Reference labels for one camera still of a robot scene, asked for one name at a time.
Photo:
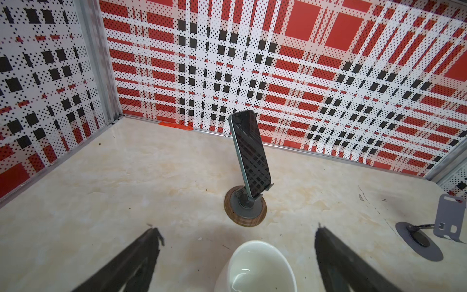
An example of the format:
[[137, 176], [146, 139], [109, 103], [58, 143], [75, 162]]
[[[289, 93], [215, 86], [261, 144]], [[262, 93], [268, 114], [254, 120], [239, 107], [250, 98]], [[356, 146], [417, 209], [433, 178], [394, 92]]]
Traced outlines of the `wooden base phone stand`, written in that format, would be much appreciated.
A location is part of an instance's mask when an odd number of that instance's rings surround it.
[[227, 192], [224, 209], [234, 223], [248, 228], [261, 224], [268, 211], [263, 196], [250, 200], [244, 186], [233, 187]]

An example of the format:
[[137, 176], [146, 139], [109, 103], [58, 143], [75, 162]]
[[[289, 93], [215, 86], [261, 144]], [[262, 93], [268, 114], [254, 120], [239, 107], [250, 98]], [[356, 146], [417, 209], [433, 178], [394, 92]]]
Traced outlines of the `white ceramic mug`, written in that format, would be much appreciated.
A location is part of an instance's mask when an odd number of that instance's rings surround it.
[[240, 245], [223, 267], [216, 292], [296, 292], [291, 265], [274, 246], [259, 240]]

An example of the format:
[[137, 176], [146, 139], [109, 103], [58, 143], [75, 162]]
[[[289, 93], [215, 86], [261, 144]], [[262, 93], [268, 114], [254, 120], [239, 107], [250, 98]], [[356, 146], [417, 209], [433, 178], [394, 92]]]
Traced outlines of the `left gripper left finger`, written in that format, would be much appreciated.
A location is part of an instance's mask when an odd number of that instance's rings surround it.
[[147, 292], [164, 238], [150, 228], [98, 272], [74, 289], [75, 292]]

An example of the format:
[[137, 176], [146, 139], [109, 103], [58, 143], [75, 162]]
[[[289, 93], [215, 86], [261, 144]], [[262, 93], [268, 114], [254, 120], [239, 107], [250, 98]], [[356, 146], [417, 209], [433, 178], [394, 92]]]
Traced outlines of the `grey phone stand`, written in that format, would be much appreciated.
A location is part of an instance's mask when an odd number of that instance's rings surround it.
[[441, 262], [444, 255], [433, 238], [464, 244], [461, 235], [466, 210], [465, 198], [446, 193], [439, 198], [433, 223], [415, 225], [401, 221], [395, 225], [395, 229], [401, 239], [423, 259]]

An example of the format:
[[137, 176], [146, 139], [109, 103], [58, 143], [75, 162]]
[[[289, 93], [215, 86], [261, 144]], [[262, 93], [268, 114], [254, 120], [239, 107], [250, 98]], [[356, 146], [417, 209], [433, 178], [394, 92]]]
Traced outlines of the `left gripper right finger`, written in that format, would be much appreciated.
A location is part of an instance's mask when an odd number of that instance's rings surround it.
[[318, 228], [314, 246], [326, 291], [400, 291], [397, 286], [380, 275], [327, 228]]

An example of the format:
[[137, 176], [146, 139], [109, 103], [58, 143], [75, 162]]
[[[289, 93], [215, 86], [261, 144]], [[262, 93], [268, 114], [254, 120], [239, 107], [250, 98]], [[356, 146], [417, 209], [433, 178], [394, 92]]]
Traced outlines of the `black smartphone green edge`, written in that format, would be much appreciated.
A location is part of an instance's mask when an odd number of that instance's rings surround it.
[[229, 116], [229, 125], [246, 192], [256, 199], [272, 184], [256, 114], [252, 110], [233, 113]]

